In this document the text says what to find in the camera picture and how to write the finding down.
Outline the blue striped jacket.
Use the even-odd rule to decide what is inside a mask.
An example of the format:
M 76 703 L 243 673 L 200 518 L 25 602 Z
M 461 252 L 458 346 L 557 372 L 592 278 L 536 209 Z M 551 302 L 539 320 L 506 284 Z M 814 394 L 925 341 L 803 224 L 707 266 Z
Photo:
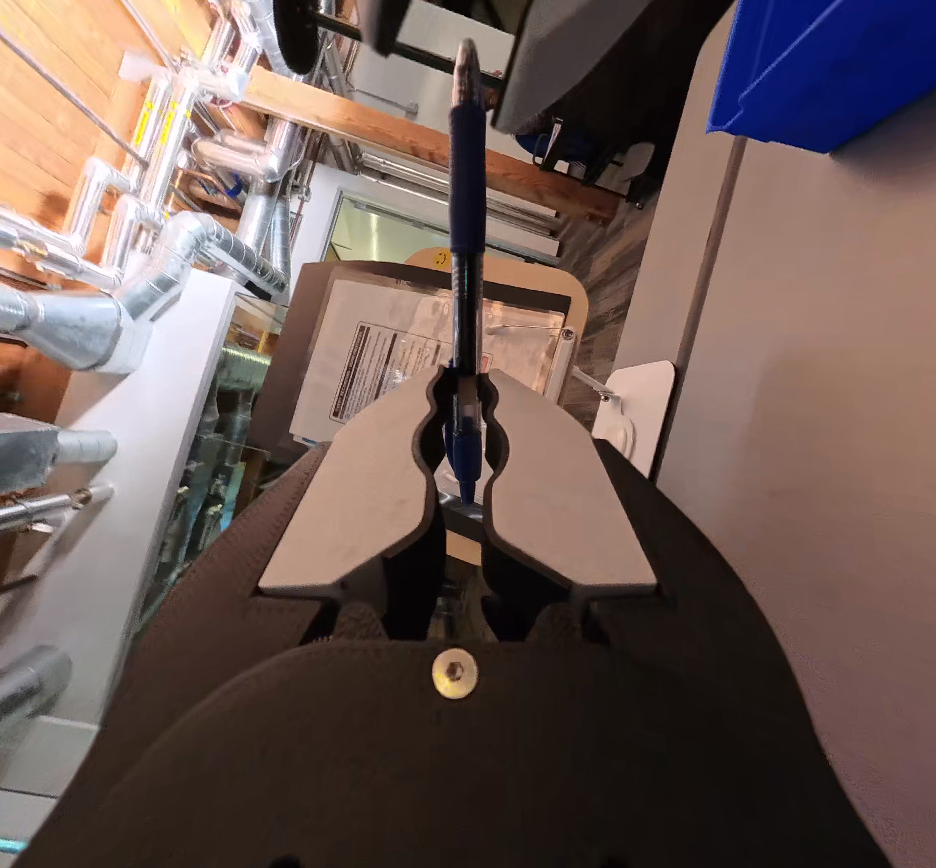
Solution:
M 605 151 L 604 145 L 588 132 L 576 126 L 566 127 L 547 115 L 532 118 L 514 139 L 536 162 L 542 162 L 556 146 L 557 160 L 590 167 Z

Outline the metal air duct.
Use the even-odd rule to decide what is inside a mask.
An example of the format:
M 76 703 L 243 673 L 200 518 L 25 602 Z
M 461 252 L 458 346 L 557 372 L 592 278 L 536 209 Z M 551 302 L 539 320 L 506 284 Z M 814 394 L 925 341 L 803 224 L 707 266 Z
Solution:
M 194 268 L 283 300 L 305 130 L 240 105 L 290 69 L 273 0 L 2 0 L 2 342 L 127 374 Z

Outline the tan-backed display board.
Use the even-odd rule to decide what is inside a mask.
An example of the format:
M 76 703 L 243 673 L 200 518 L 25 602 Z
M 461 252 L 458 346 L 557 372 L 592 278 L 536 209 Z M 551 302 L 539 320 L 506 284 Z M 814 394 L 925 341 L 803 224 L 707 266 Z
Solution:
M 448 365 L 449 257 L 433 247 L 412 263 L 304 265 L 248 444 L 290 464 L 407 379 Z M 571 274 L 486 253 L 481 371 L 501 370 L 559 402 L 588 313 L 586 290 Z

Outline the wooden post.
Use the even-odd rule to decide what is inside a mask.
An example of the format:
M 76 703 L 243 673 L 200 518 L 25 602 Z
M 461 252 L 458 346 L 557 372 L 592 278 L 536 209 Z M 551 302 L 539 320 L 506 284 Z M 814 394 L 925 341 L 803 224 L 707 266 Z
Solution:
M 449 136 L 445 132 L 288 79 L 261 66 L 251 71 L 240 105 L 436 171 L 449 168 Z M 585 186 L 566 174 L 540 171 L 531 163 L 496 151 L 485 150 L 485 162 L 488 189 L 563 216 L 605 226 L 625 204 L 624 197 L 614 192 Z

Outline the black round pole mount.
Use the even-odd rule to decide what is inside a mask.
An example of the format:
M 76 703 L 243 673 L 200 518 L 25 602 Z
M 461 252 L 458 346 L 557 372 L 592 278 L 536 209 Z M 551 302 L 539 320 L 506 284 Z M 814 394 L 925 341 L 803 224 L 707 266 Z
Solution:
M 273 0 L 275 35 L 282 55 L 291 70 L 302 75 L 311 71 L 312 50 L 320 46 L 324 34 L 337 35 L 366 45 L 361 33 L 361 0 L 357 0 L 359 14 L 357 25 L 340 18 L 337 4 L 338 0 Z M 396 56 L 452 77 L 454 74 L 456 55 L 449 58 L 415 47 L 400 41 L 399 35 L 391 55 L 380 56 Z M 486 72 L 482 68 L 481 75 L 485 88 L 495 89 L 500 86 L 501 79 L 497 75 Z

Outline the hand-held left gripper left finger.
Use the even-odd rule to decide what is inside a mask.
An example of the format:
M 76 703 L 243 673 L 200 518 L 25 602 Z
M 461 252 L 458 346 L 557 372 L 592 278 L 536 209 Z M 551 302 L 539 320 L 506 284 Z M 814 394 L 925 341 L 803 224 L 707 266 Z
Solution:
M 390 638 L 427 638 L 446 570 L 434 472 L 447 369 L 429 367 L 339 430 L 258 580 L 258 593 L 364 603 Z

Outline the glass door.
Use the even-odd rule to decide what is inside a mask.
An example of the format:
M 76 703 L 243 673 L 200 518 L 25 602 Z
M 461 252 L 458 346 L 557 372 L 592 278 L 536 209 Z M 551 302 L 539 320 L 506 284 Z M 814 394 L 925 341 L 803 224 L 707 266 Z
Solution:
M 339 193 L 321 258 L 404 264 L 421 250 L 450 251 L 449 233 L 364 197 Z

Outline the blue plastic bin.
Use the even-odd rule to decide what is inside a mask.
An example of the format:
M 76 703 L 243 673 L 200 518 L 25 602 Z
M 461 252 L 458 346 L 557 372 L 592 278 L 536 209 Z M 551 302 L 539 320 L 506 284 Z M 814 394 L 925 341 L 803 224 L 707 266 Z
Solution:
M 737 0 L 708 133 L 834 152 L 934 90 L 935 0 Z

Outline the white stand base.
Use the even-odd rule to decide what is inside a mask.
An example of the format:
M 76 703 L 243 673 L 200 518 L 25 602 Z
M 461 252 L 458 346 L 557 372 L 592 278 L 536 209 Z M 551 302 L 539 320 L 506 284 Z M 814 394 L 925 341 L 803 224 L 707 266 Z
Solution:
M 671 399 L 676 368 L 658 360 L 615 370 L 598 390 L 591 435 L 621 453 L 649 477 Z

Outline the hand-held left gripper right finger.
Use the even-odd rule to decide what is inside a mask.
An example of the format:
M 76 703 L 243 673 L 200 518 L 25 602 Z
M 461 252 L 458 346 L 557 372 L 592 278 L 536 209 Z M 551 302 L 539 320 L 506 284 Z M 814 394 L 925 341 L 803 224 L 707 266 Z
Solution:
M 542 611 L 656 595 L 658 580 L 591 435 L 565 410 L 492 369 L 485 392 L 484 617 L 526 638 Z

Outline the blue pen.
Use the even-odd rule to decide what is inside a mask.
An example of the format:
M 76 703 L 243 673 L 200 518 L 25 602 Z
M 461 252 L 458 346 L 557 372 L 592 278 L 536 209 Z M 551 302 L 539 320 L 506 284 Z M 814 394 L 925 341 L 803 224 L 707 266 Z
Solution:
M 483 268 L 486 246 L 486 111 L 476 47 L 455 57 L 449 112 L 449 244 L 454 389 L 446 425 L 448 461 L 462 504 L 474 503 L 482 473 Z

